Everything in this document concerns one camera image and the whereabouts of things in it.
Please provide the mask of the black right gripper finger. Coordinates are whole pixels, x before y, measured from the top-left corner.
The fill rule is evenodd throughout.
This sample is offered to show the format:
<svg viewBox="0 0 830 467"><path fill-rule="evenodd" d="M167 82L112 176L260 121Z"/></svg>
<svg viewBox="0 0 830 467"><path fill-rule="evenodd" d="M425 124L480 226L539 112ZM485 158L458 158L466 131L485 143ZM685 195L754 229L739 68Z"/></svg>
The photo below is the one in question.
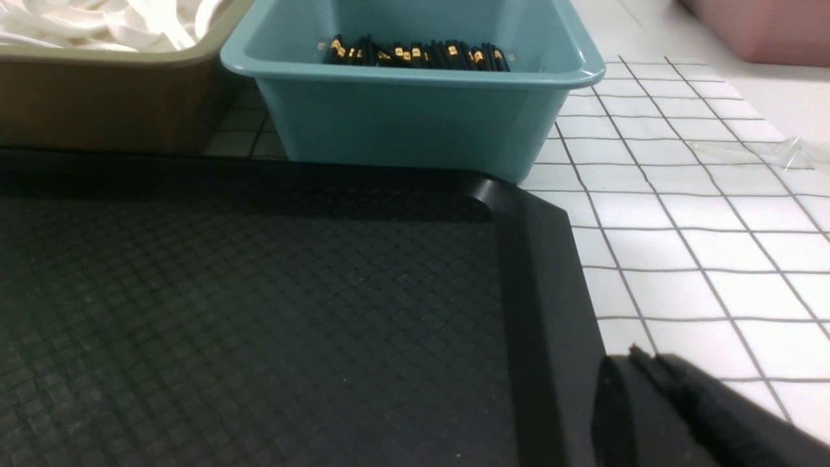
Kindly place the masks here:
<svg viewBox="0 0 830 467"><path fill-rule="evenodd" d="M602 359L591 438L598 466L827 466L829 450L685 359Z"/></svg>

